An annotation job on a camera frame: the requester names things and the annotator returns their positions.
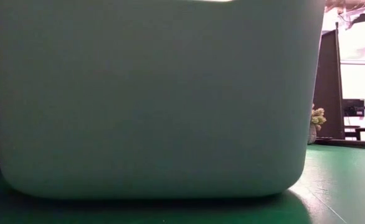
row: desk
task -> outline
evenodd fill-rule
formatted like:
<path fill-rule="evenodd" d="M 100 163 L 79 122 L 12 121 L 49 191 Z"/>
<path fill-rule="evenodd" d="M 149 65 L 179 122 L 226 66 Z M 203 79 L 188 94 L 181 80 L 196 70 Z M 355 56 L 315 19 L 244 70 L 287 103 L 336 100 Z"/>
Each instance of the desk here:
<path fill-rule="evenodd" d="M 309 146 L 301 179 L 257 200 L 61 202 L 19 194 L 0 176 L 0 224 L 20 223 L 365 223 L 365 149 Z"/>
<path fill-rule="evenodd" d="M 345 126 L 345 129 L 354 129 L 354 132 L 348 131 L 344 132 L 344 136 L 347 138 L 356 138 L 357 141 L 361 141 L 361 133 L 365 132 L 365 128 L 360 128 L 359 126 Z"/>

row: white wall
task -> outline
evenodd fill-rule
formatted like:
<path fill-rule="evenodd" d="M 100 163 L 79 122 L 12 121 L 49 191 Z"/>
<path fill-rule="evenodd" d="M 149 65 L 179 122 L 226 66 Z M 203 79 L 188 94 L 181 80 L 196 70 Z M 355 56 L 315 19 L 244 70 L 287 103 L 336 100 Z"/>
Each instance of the white wall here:
<path fill-rule="evenodd" d="M 336 16 L 326 15 L 324 29 L 334 29 L 335 21 Z M 342 60 L 365 60 L 365 22 L 355 24 L 348 30 L 339 28 L 339 47 Z M 365 65 L 342 65 L 341 78 L 343 98 L 365 99 Z M 344 123 L 365 127 L 365 117 L 345 118 Z"/>

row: computer monitor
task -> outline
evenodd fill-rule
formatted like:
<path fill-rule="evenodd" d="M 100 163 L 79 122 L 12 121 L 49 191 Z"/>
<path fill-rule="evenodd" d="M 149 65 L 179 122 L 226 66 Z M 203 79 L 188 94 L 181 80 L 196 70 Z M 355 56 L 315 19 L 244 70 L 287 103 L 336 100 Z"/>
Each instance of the computer monitor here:
<path fill-rule="evenodd" d="M 343 116 L 345 117 L 365 116 L 364 99 L 343 99 L 342 108 L 343 108 Z"/>

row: potted plant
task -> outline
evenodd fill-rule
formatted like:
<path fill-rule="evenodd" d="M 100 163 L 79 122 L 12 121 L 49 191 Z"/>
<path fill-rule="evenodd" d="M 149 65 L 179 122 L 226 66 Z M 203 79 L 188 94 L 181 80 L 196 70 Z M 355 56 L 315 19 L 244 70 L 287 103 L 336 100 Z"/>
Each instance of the potted plant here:
<path fill-rule="evenodd" d="M 324 109 L 318 108 L 311 112 L 311 121 L 310 121 L 310 132 L 308 133 L 308 144 L 313 144 L 315 139 L 317 138 L 317 131 L 321 130 L 321 124 L 326 122 L 326 118 L 324 117 Z"/>

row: white plastic bin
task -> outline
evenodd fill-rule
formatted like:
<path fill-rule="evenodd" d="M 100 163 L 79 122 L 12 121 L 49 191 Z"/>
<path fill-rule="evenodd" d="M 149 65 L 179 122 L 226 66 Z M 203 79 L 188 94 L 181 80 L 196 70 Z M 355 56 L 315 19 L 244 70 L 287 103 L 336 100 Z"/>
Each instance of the white plastic bin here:
<path fill-rule="evenodd" d="M 303 170 L 324 1 L 0 0 L 0 161 L 47 198 L 276 194 Z"/>

